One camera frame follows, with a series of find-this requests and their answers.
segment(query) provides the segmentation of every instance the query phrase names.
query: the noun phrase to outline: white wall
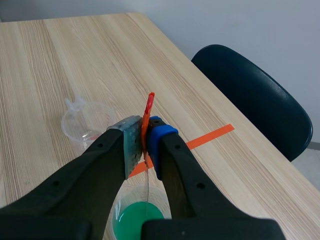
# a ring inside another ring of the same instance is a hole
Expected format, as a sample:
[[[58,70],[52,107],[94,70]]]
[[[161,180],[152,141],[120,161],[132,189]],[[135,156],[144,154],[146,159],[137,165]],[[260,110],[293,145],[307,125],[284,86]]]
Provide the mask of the white wall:
[[[319,0],[2,0],[2,21],[145,13],[188,57],[234,49],[270,74],[309,114],[320,143]]]

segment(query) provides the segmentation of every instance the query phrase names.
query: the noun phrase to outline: orange tape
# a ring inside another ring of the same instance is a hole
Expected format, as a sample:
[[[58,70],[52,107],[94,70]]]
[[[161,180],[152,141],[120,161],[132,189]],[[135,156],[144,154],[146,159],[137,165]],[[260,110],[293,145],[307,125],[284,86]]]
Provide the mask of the orange tape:
[[[188,146],[188,148],[191,149],[195,149],[196,147],[201,146],[202,144],[205,144],[207,142],[210,142],[213,139],[216,139],[218,137],[221,137],[222,135],[225,135],[231,131],[234,130],[234,127],[231,124],[225,125],[223,127],[220,127],[214,131],[211,131],[203,136],[200,136],[194,140],[191,140],[189,142],[186,143],[186,145]],[[148,163],[148,167],[152,168],[154,165],[152,164],[152,161],[150,159],[149,156],[147,156],[147,163]],[[129,178],[140,174],[142,172],[145,171],[145,163],[144,162],[140,162],[138,163],[138,165],[133,169],[133,171],[131,172],[131,174],[129,175]]]

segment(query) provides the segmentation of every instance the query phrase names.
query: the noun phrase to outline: green liquid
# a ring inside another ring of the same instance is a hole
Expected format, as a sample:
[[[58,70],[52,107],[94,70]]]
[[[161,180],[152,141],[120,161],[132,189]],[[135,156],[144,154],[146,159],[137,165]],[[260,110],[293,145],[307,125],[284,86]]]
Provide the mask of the green liquid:
[[[121,213],[113,227],[114,234],[117,240],[140,240],[141,227],[145,221],[163,218],[160,210],[152,203],[135,202],[127,206]]]

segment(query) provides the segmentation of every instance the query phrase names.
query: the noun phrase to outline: clamp jaw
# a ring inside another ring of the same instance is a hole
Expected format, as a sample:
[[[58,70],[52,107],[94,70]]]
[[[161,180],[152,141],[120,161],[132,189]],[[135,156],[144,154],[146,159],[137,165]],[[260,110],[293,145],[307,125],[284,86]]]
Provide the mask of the clamp jaw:
[[[141,157],[141,120],[108,128],[81,156],[0,209],[0,240],[101,240],[114,199]],[[285,239],[274,220],[251,217],[225,198],[160,118],[150,118],[146,143],[172,219],[145,222],[142,240]]]
[[[145,222],[142,240],[285,239],[276,221],[235,207],[202,170],[178,131],[159,117],[150,118],[147,151],[163,182],[172,219]]]

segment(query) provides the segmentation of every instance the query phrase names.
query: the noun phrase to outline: plastic cup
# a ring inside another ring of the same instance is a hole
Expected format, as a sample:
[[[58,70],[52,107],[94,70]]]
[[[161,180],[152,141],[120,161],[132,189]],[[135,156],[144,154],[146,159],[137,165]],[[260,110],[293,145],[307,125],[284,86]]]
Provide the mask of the plastic cup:
[[[113,240],[116,237],[117,224],[123,211],[131,204],[146,200],[146,187],[144,185],[123,185],[117,194],[109,216],[109,232]],[[171,219],[170,206],[166,193],[156,186],[149,186],[148,202],[160,210],[165,219]]]
[[[67,112],[61,119],[61,128],[78,157],[116,123],[115,112],[103,103],[85,102],[80,96],[75,97],[74,103],[68,98],[64,101]]]

